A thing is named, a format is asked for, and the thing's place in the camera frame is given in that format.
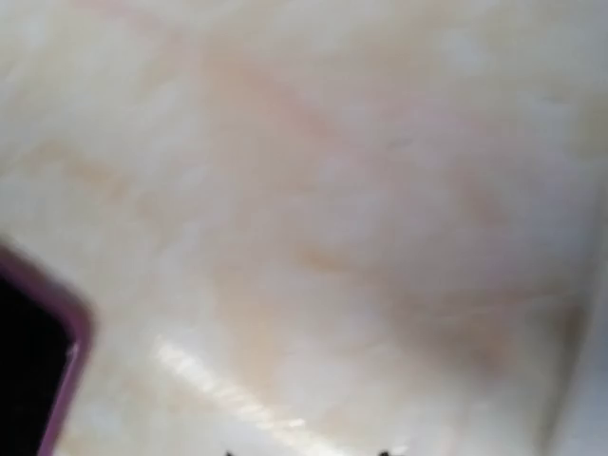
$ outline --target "beige marble countertop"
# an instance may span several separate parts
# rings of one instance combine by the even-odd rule
[[[56,456],[536,456],[600,0],[0,1],[0,236],[90,306]]]

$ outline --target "phone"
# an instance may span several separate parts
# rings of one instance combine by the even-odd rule
[[[65,287],[0,246],[2,454],[52,453],[90,347],[90,321]]]

